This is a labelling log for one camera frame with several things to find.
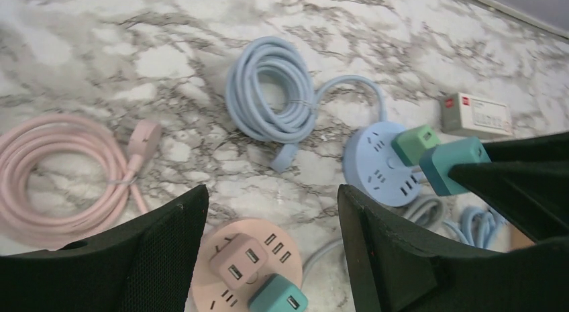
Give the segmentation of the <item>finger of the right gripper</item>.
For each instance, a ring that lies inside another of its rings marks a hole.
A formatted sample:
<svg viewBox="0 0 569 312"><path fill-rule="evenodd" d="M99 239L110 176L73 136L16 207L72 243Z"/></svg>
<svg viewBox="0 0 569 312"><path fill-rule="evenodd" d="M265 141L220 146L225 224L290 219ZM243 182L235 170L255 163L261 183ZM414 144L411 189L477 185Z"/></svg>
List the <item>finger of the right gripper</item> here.
<svg viewBox="0 0 569 312"><path fill-rule="evenodd" d="M568 237L568 161L458 164L449 177L531 240Z"/></svg>
<svg viewBox="0 0 569 312"><path fill-rule="evenodd" d="M493 162L568 161L568 132L522 140L485 142L483 146Z"/></svg>

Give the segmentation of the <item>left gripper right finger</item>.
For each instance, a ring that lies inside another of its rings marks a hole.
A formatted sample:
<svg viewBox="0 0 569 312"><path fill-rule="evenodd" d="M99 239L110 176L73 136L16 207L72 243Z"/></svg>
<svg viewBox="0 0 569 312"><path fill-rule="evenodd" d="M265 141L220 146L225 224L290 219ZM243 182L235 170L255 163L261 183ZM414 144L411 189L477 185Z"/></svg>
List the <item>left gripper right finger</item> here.
<svg viewBox="0 0 569 312"><path fill-rule="evenodd" d="M351 185L338 210L357 311L567 311L568 239L500 253L440 236Z"/></svg>

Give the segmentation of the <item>green charger plug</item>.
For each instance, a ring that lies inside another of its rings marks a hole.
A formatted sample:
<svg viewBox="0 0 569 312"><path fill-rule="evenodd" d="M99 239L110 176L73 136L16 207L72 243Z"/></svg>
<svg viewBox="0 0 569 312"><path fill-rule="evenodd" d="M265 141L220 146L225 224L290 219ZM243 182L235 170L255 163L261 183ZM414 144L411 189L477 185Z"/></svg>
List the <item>green charger plug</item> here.
<svg viewBox="0 0 569 312"><path fill-rule="evenodd" d="M405 166L417 166L423 153L441 144L430 125L421 125L399 133L391 146Z"/></svg>

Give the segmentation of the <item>pink charger plug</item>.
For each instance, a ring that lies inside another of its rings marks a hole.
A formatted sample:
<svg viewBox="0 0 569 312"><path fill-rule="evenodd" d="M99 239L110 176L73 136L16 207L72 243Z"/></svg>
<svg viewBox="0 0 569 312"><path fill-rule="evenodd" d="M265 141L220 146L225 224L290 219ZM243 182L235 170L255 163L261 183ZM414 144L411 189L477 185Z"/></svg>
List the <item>pink charger plug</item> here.
<svg viewBox="0 0 569 312"><path fill-rule="evenodd" d="M256 238L245 233L223 236L221 240L209 267L229 289L236 290L266 264L268 253Z"/></svg>

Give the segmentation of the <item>teal charger plug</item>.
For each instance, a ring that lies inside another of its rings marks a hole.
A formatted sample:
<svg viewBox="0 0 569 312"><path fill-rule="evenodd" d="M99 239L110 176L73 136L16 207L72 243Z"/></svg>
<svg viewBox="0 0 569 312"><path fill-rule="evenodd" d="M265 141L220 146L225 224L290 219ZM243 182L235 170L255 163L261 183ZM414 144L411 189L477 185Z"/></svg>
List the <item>teal charger plug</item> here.
<svg viewBox="0 0 569 312"><path fill-rule="evenodd" d="M426 150L419 160L419 166L435 194L445 197L468 192L448 176L453 166L490 162L482 142L477 137L470 137Z"/></svg>
<svg viewBox="0 0 569 312"><path fill-rule="evenodd" d="M303 312L308 298L302 290L281 274L271 274L248 301L251 312Z"/></svg>

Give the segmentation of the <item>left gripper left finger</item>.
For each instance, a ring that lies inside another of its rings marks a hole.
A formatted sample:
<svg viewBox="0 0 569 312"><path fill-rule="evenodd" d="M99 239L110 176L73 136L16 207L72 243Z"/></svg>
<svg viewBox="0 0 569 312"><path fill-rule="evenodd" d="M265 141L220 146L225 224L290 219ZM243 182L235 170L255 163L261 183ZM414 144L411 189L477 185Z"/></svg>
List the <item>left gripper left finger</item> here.
<svg viewBox="0 0 569 312"><path fill-rule="evenodd" d="M2 311L183 311L209 207L205 185L63 248L1 258Z"/></svg>

